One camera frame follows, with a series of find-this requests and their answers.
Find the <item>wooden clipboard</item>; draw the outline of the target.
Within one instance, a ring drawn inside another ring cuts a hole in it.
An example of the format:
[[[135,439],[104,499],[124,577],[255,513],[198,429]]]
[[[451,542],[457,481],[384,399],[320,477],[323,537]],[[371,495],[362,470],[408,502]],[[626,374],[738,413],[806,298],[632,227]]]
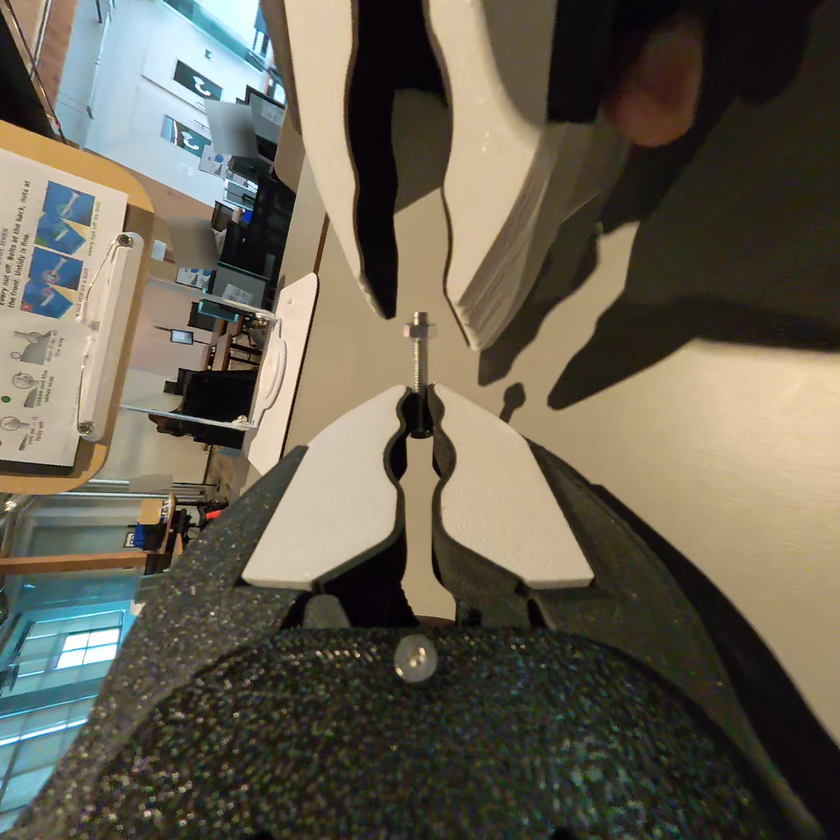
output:
[[[144,284],[148,276],[153,244],[154,209],[149,196],[139,182],[124,169],[110,161],[90,155],[53,140],[2,122],[2,150],[52,166],[100,185],[125,193],[128,207],[123,232],[137,233],[143,239],[143,255],[139,278],[133,294],[129,324],[122,344],[116,388],[108,412],[106,435],[98,443],[80,439],[72,467],[46,465],[15,465],[2,461],[1,489],[6,494],[46,495],[80,487],[94,477],[109,456],[112,434],[116,426],[119,400],[130,366],[133,339],[140,316]]]

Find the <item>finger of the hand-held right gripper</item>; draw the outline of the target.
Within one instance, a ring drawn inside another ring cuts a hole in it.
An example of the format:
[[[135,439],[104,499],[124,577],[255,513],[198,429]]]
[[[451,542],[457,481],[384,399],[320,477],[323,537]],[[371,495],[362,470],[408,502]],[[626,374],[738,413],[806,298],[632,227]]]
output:
[[[280,4],[302,142],[324,210],[352,277],[382,319],[396,314],[396,282],[382,282],[366,265],[358,200],[361,177],[350,142],[350,87],[358,47],[356,2],[285,1]]]
[[[425,3],[452,114],[445,294],[473,350],[498,339],[560,226],[623,168],[628,142],[601,110],[619,4]]]

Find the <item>silver bolt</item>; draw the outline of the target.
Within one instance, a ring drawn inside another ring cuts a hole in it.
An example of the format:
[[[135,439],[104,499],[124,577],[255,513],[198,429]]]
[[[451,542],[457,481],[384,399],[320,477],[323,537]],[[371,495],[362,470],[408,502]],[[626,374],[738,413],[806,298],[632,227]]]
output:
[[[430,322],[427,312],[415,311],[411,322]],[[413,436],[427,438],[430,435],[427,427],[427,362],[429,340],[411,340],[413,343],[413,392],[415,395],[416,421]]]

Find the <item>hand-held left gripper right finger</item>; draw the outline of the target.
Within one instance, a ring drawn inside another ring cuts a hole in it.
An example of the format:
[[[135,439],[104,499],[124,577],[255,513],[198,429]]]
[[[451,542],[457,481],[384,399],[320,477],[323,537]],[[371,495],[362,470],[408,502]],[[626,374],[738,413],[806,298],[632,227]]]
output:
[[[444,587],[507,594],[590,585],[595,573],[526,438],[445,385],[428,398],[433,552]]]

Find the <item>white clip bar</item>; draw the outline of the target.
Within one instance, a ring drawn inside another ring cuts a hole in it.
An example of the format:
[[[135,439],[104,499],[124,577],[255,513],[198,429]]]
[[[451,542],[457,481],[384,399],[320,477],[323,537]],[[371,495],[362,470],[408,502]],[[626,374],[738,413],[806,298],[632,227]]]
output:
[[[124,232],[110,244],[80,300],[77,320],[86,336],[77,392],[77,432],[89,443],[106,435],[123,340],[139,278],[144,241]]]

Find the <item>white base board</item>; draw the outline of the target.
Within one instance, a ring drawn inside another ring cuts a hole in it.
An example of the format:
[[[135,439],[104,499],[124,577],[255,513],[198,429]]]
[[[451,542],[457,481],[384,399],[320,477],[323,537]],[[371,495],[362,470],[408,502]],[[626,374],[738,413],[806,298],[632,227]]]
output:
[[[267,474],[283,456],[314,311],[319,279],[311,273],[280,292],[262,353],[245,435],[248,462]]]

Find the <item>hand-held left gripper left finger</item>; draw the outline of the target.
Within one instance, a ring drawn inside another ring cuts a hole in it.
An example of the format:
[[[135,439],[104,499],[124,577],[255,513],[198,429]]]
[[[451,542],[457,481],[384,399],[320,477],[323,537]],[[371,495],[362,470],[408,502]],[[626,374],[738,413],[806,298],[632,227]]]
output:
[[[406,435],[410,395],[395,385],[310,442],[242,572],[245,583],[315,590],[405,535],[392,453]]]

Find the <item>person's right hand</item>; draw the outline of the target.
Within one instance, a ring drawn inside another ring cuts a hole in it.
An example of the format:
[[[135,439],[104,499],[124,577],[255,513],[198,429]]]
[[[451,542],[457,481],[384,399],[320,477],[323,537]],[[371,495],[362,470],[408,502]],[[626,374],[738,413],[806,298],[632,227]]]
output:
[[[671,144],[695,123],[704,72],[707,28],[683,12],[616,43],[602,110],[632,146]]]

